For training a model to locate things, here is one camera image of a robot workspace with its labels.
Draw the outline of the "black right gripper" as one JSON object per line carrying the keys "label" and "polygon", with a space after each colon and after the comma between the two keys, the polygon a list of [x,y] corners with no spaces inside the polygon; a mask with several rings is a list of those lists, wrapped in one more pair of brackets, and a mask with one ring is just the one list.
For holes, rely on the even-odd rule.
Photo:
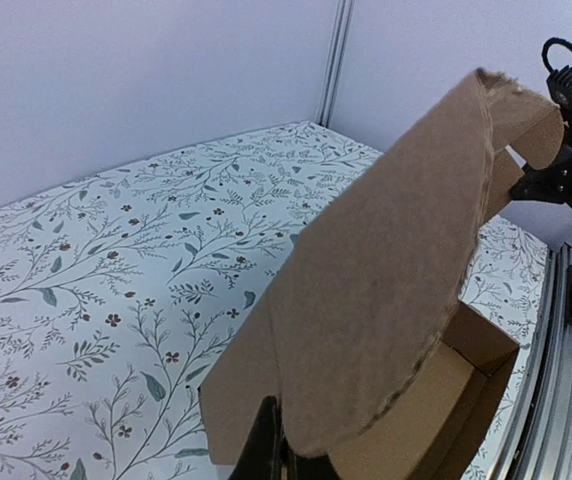
{"label": "black right gripper", "polygon": [[509,190],[512,200],[566,204],[572,209],[572,147],[563,145],[548,167],[525,164],[522,170],[524,174]]}

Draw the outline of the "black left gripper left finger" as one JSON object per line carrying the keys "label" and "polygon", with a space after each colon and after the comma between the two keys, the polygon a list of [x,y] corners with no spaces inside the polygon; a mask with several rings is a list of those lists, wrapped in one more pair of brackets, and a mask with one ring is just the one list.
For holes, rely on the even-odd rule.
{"label": "black left gripper left finger", "polygon": [[282,478],[282,418],[279,402],[265,397],[257,411],[230,480],[277,480]]}

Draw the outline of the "brown cardboard box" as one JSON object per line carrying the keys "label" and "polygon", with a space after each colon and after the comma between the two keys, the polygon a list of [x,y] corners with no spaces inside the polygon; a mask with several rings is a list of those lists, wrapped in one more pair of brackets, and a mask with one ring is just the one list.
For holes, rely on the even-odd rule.
{"label": "brown cardboard box", "polygon": [[463,78],[299,234],[199,388],[212,463],[231,473],[262,400],[286,448],[340,479],[458,479],[518,343],[459,293],[479,229],[549,166],[559,108],[502,74]]}

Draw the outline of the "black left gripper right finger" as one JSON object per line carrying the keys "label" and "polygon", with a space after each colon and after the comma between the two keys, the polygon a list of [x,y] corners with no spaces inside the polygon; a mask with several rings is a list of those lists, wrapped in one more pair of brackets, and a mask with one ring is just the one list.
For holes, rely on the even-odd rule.
{"label": "black left gripper right finger", "polygon": [[340,480],[328,456],[306,458],[286,448],[287,480]]}

